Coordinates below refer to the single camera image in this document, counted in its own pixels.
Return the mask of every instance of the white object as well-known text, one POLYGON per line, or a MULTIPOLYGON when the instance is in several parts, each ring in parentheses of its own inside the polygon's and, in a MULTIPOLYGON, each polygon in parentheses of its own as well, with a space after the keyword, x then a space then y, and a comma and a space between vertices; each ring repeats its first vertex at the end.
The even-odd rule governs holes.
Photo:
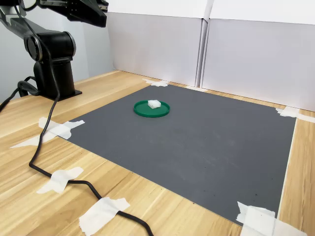
POLYGON ((314 9, 312 0, 216 0, 201 87, 315 111, 314 9))
POLYGON ((198 86, 212 3, 115 0, 107 14, 114 67, 198 86))
MULTIPOLYGON (((47 122, 47 118, 42 117, 38 121, 38 126, 40 128, 44 128, 46 122, 47 122)), ((77 121, 77 122, 67 121, 64 124, 59 124, 59 123, 56 123, 56 122, 50 120, 49 125, 47 127, 47 130, 44 134, 42 142, 45 143, 45 142, 53 139, 56 136, 60 136, 64 139, 68 139, 71 137, 70 130, 81 125, 81 124, 84 124, 84 123, 85 122, 83 120, 81 120, 81 121, 77 121)), ((39 143, 39 135, 37 135, 33 138, 30 138, 28 140, 25 140, 24 142, 21 142, 17 145, 14 145, 10 148, 19 148, 19 147, 24 147, 24 146, 37 146, 38 143, 39 143)))
POLYGON ((84 232, 86 236, 95 234, 113 219, 119 210, 124 211, 129 206, 130 204, 125 198, 117 200, 102 198, 98 200, 97 203, 79 218, 82 232, 84 232))
POLYGON ((239 202, 238 206, 241 213, 236 220, 244 224, 241 236, 307 236, 293 226, 275 219, 273 211, 239 202))
POLYGON ((276 108, 276 110, 278 111, 278 113, 282 117, 294 117, 294 118, 296 117, 296 118, 304 120, 304 121, 315 123, 315 117, 310 117, 310 116, 300 114, 299 113, 300 109, 298 109, 298 108, 285 107, 284 110, 279 109, 279 108, 276 108))
POLYGON ((200 91, 200 92, 205 92, 205 91, 208 91, 208 90, 207 90, 207 89, 205 89, 205 88, 197 88, 197 87, 192 87, 192 86, 186 86, 185 88, 187 88, 187 89, 191 89, 191 90, 200 91))
POLYGON ((157 86, 157 87, 166 87, 168 86, 168 81, 164 81, 164 80, 161 80, 161 81, 153 81, 153 80, 147 80, 147 79, 143 79, 147 82, 147 84, 151 84, 151 86, 157 86))
POLYGON ((38 189, 37 193, 47 193, 50 190, 54 190, 57 193, 62 193, 69 180, 77 178, 83 169, 81 167, 75 167, 71 170, 57 170, 52 173, 50 180, 38 189))
POLYGON ((188 18, 209 17, 208 0, 115 0, 109 12, 188 18))
POLYGON ((161 107, 161 103, 157 100, 148 100, 148 106, 151 107, 152 109, 161 107))

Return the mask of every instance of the white wall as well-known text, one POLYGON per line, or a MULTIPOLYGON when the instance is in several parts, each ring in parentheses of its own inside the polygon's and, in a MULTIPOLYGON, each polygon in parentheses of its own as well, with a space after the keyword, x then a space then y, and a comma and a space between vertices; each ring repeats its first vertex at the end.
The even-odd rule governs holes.
POLYGON ((113 71, 107 28, 83 24, 89 76, 113 71))
MULTIPOLYGON (((71 62, 74 81, 113 70, 107 28, 97 28, 80 22, 70 22, 66 17, 48 9, 37 7, 26 18, 48 29, 69 32, 76 43, 76 54, 71 62)), ((21 38, 0 23, 0 103, 16 89, 17 83, 33 76, 35 61, 24 48, 21 38)))

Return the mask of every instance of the table surface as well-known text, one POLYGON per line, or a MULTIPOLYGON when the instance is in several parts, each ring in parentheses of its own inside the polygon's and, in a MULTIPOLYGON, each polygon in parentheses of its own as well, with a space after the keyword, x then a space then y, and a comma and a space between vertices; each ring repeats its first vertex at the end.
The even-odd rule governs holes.
MULTIPOLYGON (((156 80, 114 71, 76 82, 76 89, 83 94, 58 102, 52 120, 64 123, 149 86, 143 79, 156 80)), ((285 107, 211 90, 207 93, 285 107)), ((27 96, 11 101, 0 113, 0 235, 84 235, 78 218, 97 201, 91 190, 85 185, 69 185, 62 194, 37 194, 48 178, 28 166, 36 147, 10 148, 41 132, 38 120, 48 116, 52 104, 41 96, 27 96)), ((315 117, 314 112, 300 113, 315 117)), ((59 137, 42 146, 35 164, 50 173, 82 167, 84 172, 77 179, 91 182, 103 197, 126 198, 131 206, 125 212, 145 220, 155 236, 237 236, 241 232, 240 226, 59 137)), ((315 124, 297 120, 279 219, 308 236, 315 235, 314 184, 315 124)), ((115 216, 95 235, 146 232, 140 225, 115 216)))

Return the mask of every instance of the white panel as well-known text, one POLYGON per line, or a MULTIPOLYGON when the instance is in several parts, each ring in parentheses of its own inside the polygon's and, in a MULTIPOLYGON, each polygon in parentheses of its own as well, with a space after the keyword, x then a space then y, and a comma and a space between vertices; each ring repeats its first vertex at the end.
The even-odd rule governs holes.
POLYGON ((83 24, 89 77, 114 70, 107 28, 83 24))
POLYGON ((201 19, 108 14, 114 67, 195 85, 201 19))
POLYGON ((314 0, 215 0, 210 19, 315 25, 314 0))
POLYGON ((205 18, 210 15, 214 0, 114 0, 109 12, 157 16, 205 18))
POLYGON ((315 26, 210 20, 203 88, 315 111, 315 26))

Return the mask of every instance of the white block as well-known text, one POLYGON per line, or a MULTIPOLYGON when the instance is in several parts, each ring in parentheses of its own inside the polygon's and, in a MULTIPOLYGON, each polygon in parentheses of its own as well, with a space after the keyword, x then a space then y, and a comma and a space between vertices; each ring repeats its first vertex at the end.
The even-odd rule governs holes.
POLYGON ((152 109, 155 109, 155 108, 161 107, 161 103, 157 100, 149 100, 148 106, 151 107, 152 109))
POLYGON ((310 0, 216 0, 202 88, 315 111, 314 7, 310 0))

